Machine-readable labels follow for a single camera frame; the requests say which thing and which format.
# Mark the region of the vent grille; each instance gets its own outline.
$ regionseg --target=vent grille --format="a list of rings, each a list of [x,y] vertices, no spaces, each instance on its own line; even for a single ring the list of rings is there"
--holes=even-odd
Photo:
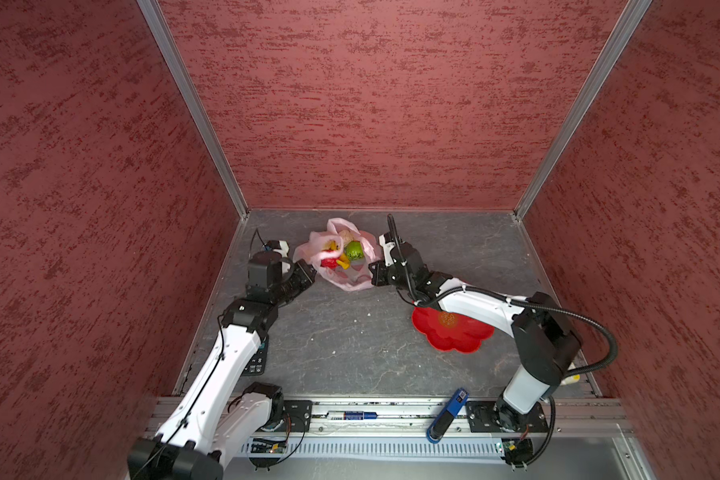
[[[290,439],[290,453],[298,445],[298,438]],[[249,441],[240,448],[238,456],[272,457],[282,455],[250,453]],[[304,438],[294,458],[365,458],[377,460],[467,460],[472,462],[499,462],[503,455],[497,438],[444,438],[432,444],[426,438]]]

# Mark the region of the calculator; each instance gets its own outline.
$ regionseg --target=calculator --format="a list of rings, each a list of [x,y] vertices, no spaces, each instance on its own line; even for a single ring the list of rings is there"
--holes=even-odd
[[[264,365],[266,365],[266,353],[269,350],[269,337],[264,337],[262,344],[256,353],[253,354],[251,359],[248,361],[246,368],[242,370],[240,376],[253,376],[261,375],[264,373]]]

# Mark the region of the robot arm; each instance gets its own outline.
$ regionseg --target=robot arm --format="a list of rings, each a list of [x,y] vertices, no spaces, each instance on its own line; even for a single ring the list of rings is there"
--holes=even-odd
[[[219,425],[242,370],[277,320],[278,308],[315,282],[316,272],[309,264],[284,260],[287,246],[282,244],[250,259],[246,297],[232,302],[220,315],[216,343],[190,390],[157,435],[151,440],[140,438],[131,449],[132,480],[221,480],[223,466],[250,435],[282,420],[280,388],[254,383]]]
[[[394,219],[389,225],[390,231],[379,237],[384,260],[370,265],[374,285],[394,285],[408,292],[416,306],[470,316],[512,336],[521,365],[497,400],[491,421],[506,431],[522,431],[528,412],[568,376],[581,348],[576,329],[566,315],[547,311],[559,307],[544,293],[507,296],[431,272],[419,252],[397,236]]]

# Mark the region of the aluminum frame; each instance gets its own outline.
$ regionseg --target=aluminum frame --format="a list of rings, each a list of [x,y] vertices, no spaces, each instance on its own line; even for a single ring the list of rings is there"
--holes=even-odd
[[[311,400],[312,417],[307,437],[356,438],[423,438],[427,427],[437,416],[449,397],[439,396],[287,396],[287,400]],[[470,397],[470,401],[495,400]],[[147,423],[145,437],[155,435],[181,402],[182,397],[158,398],[152,418]],[[576,438],[632,438],[634,429],[626,417],[618,398],[556,398],[557,419],[555,435]],[[542,404],[546,416],[549,406]],[[366,411],[379,415],[376,420],[333,420],[330,411]],[[222,414],[220,423],[228,414]],[[270,436],[261,433],[255,436]],[[457,417],[447,433],[450,438],[509,438],[519,433],[472,433],[465,414]],[[531,433],[532,437],[545,434]]]
[[[235,228],[235,233],[232,235],[230,248],[227,250],[224,262],[221,264],[219,275],[216,277],[216,282],[213,283],[213,290],[211,290],[210,295],[208,295],[208,302],[206,303],[206,308],[202,312],[200,324],[197,326],[197,329],[195,329],[195,336],[192,338],[190,350],[186,354],[184,363],[181,366],[181,373],[179,374],[179,378],[176,380],[176,384],[173,387],[173,395],[183,394],[182,387],[186,381],[186,376],[189,374],[192,358],[194,357],[195,351],[200,344],[200,336],[202,335],[202,332],[205,331],[208,322],[211,320],[211,312],[213,312],[213,307],[216,306],[216,299],[219,297],[219,292],[221,290],[221,282],[224,280],[224,274],[227,272],[232,258],[235,254],[237,254],[237,247],[240,245],[242,232],[246,231],[247,223],[248,214],[241,216],[240,221],[237,223],[237,227]]]
[[[522,220],[528,213],[530,206],[541,191],[541,187],[549,177],[552,169],[563,154],[570,139],[574,136],[574,132],[578,129],[581,120],[589,110],[592,102],[595,100],[597,93],[603,87],[605,80],[608,78],[610,71],[614,69],[616,61],[624,51],[624,47],[632,38],[637,25],[643,19],[643,15],[648,10],[652,0],[629,0],[619,19],[614,25],[608,39],[600,51],[595,64],[590,70],[589,76],[586,77],[584,85],[582,85],[579,94],[568,111],[557,137],[552,140],[552,144],[547,150],[546,155],[541,161],[539,168],[536,170],[534,177],[531,179],[526,188],[523,197],[520,198],[518,206],[514,209],[515,215]]]
[[[157,42],[157,46],[160,48],[160,52],[163,54],[163,58],[168,64],[168,69],[173,75],[173,80],[176,81],[176,86],[179,87],[181,96],[184,97],[186,107],[192,114],[192,119],[195,121],[200,136],[206,143],[208,153],[210,153],[213,163],[219,171],[219,176],[224,182],[226,191],[229,193],[237,209],[237,214],[240,218],[243,218],[249,212],[248,204],[242,196],[240,186],[237,183],[235,174],[232,172],[230,162],[226,159],[219,138],[216,136],[216,132],[211,125],[211,120],[208,119],[208,113],[202,106],[202,101],[192,82],[190,72],[186,70],[179,49],[173,41],[173,35],[170,33],[163,11],[157,4],[157,0],[136,1],[139,4],[139,8],[141,8],[141,12],[144,14],[146,24],[150,26],[152,35],[155,38],[155,42]]]
[[[557,305],[560,305],[560,299],[557,298],[557,293],[555,293],[554,288],[552,287],[552,282],[550,282],[550,279],[547,276],[547,271],[544,269],[544,264],[541,263],[541,258],[539,258],[536,247],[534,246],[534,242],[530,239],[530,236],[528,235],[528,231],[525,229],[523,221],[519,220],[517,217],[515,217],[514,220],[517,223],[518,230],[520,231],[520,237],[523,239],[523,245],[525,245],[525,249],[528,252],[528,261],[530,262],[530,266],[531,268],[533,268],[536,277],[539,279],[541,289],[549,296],[551,296],[552,300],[554,300]],[[579,350],[578,354],[576,355],[576,365],[589,365],[588,361],[584,357],[584,352],[582,352],[581,350]],[[600,389],[600,386],[597,385],[594,374],[592,372],[588,372],[586,374],[586,379],[592,386],[592,393],[594,393],[596,397],[602,397],[603,391]]]

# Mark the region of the pink plastic bag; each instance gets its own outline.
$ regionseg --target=pink plastic bag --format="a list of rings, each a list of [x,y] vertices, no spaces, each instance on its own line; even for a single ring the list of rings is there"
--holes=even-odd
[[[376,260],[382,258],[382,248],[376,244],[376,239],[368,232],[361,232],[354,223],[344,220],[343,218],[331,218],[328,220],[327,232],[311,232],[309,234],[309,242],[299,245],[293,252],[293,261],[297,262],[304,259],[308,264],[315,267],[317,273],[328,282],[333,283],[339,288],[347,292],[356,292],[358,290],[366,290],[371,288],[372,274],[368,269],[368,264],[372,264]],[[362,251],[365,259],[362,263],[357,260],[353,262],[346,270],[337,266],[330,269],[320,266],[324,258],[339,258],[344,251],[344,240],[339,235],[343,230],[349,230],[355,237],[355,240],[362,245]],[[338,250],[333,252],[324,252],[326,245],[331,240],[336,242]]]

